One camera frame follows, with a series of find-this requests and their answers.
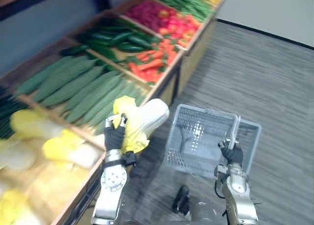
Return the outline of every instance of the cucumber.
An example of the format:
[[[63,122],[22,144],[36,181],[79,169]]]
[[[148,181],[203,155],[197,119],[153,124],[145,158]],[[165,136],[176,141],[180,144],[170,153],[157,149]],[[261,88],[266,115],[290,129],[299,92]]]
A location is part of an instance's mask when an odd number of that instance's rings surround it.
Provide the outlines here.
[[[138,52],[143,52],[146,49],[143,47],[139,47],[136,45],[132,44],[119,44],[117,48],[122,51],[122,52],[127,52],[127,53],[138,53]]]
[[[41,102],[41,105],[45,107],[53,106],[70,99],[82,88],[98,77],[102,73],[103,69],[104,67],[102,66],[96,66],[92,68],[88,72],[80,75],[77,79],[74,79],[64,85],[61,89],[52,95],[48,96],[43,102]]]
[[[105,41],[105,42],[109,42],[113,39],[113,36],[107,35],[104,33],[99,33],[99,32],[93,32],[93,33],[88,32],[87,35],[93,39]]]
[[[24,83],[22,83],[16,89],[15,95],[30,93],[30,92],[34,91],[37,87],[39,87],[39,85],[44,80],[47,79],[48,74],[51,71],[62,67],[63,65],[65,65],[67,62],[69,62],[71,60],[72,60],[72,57],[71,56],[67,56],[67,57],[64,57],[64,58],[58,60],[57,62],[52,63],[51,65],[47,66],[45,69],[43,69],[42,71],[38,72],[37,74],[35,74],[34,76],[32,76],[31,78],[26,80]]]
[[[110,90],[118,85],[122,78],[122,74],[113,77],[108,82],[102,84],[89,93],[77,106],[75,106],[69,116],[66,117],[68,122],[75,122],[83,115],[85,115],[95,104],[97,104]]]
[[[108,47],[105,46],[100,46],[97,44],[92,44],[90,45],[91,49],[93,49],[94,51],[98,52],[99,54],[103,55],[104,57],[112,60],[113,62],[117,62],[117,56],[114,53],[114,51]]]
[[[75,94],[65,105],[63,108],[63,113],[66,111],[69,111],[73,109],[75,106],[77,106],[85,96],[87,96],[89,93],[91,93],[93,90],[98,88],[101,84],[106,83],[109,81],[112,77],[118,75],[119,73],[117,71],[111,71],[106,74],[101,75],[100,77],[96,78],[94,81],[92,81],[89,85],[85,86],[83,89],[81,89],[77,94]]]
[[[133,35],[133,32],[123,32],[117,36],[115,36],[111,41],[110,41],[110,46],[116,46],[120,44],[121,42],[124,42],[129,36]]]
[[[54,70],[47,80],[39,87],[33,100],[39,102],[64,86],[67,82],[72,81],[80,74],[89,70],[95,63],[94,60],[86,60],[86,56],[75,58],[65,65]]]
[[[85,44],[89,45],[89,46],[105,46],[108,47],[110,45],[110,43],[108,41],[101,41],[101,40],[96,40],[96,39],[88,39],[85,41]]]
[[[143,38],[138,37],[136,35],[129,36],[128,40],[131,43],[133,43],[135,45],[138,45],[140,47],[144,47],[144,48],[149,49],[149,50],[152,49],[152,45],[151,44],[149,44],[146,40],[144,40]]]
[[[86,49],[89,49],[89,46],[87,45],[76,45],[67,49],[64,49],[59,52],[62,56],[76,56],[81,53],[84,53]]]
[[[90,126],[96,126],[98,125],[101,121],[105,120],[106,116],[108,115],[109,112],[113,110],[113,102],[114,100],[123,97],[123,96],[128,96],[130,93],[132,93],[135,90],[135,85],[134,82],[128,83],[126,87],[115,97],[111,100],[112,104],[107,105],[106,107],[103,107],[90,121],[89,125]]]

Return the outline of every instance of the blue wall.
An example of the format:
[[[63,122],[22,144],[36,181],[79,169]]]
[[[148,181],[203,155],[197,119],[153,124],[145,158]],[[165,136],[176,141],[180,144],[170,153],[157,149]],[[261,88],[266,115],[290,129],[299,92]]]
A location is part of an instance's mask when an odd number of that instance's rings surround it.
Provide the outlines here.
[[[46,0],[0,23],[0,76],[86,23],[94,0]]]

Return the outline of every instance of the shopping basket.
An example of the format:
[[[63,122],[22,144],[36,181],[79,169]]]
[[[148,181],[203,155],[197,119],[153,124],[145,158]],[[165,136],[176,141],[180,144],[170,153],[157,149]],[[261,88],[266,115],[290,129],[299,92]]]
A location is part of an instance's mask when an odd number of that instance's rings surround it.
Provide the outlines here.
[[[225,160],[217,144],[239,141],[243,170],[249,174],[262,127],[239,116],[180,104],[166,145],[164,164],[172,169],[214,178],[214,169]]]

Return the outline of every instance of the basket handle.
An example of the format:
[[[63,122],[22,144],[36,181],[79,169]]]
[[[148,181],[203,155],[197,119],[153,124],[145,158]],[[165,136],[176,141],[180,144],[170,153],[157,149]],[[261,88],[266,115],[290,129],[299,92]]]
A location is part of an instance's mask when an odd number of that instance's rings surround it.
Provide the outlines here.
[[[230,135],[230,143],[229,143],[229,146],[228,146],[228,148],[230,150],[232,150],[234,148],[234,146],[235,146],[236,133],[237,133],[237,131],[239,129],[239,125],[240,125],[240,122],[241,122],[241,116],[233,114],[233,113],[214,111],[214,110],[210,110],[210,109],[205,109],[205,111],[207,113],[210,113],[210,114],[213,114],[213,115],[222,116],[222,117],[228,116],[228,117],[232,117],[234,119],[234,123],[233,123],[233,126],[232,126],[232,131],[231,131],[231,135]]]

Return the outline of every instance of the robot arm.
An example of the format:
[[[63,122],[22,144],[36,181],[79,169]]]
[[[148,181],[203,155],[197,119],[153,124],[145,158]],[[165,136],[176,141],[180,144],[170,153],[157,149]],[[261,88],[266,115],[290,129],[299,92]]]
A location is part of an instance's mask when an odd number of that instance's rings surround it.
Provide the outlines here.
[[[119,225],[122,206],[124,205],[123,189],[128,181],[126,166],[135,163],[135,155],[127,153],[123,155],[121,146],[124,139],[127,117],[122,116],[117,129],[113,128],[113,118],[105,120],[105,145],[107,154],[105,157],[104,171],[101,175],[101,192],[97,199],[92,225]]]
[[[228,160],[228,168],[218,167],[218,180],[222,181],[222,193],[226,199],[228,222],[231,225],[257,225],[258,217],[250,199],[247,175],[242,170],[243,152],[239,143],[233,150],[224,142],[218,144],[223,156]]]

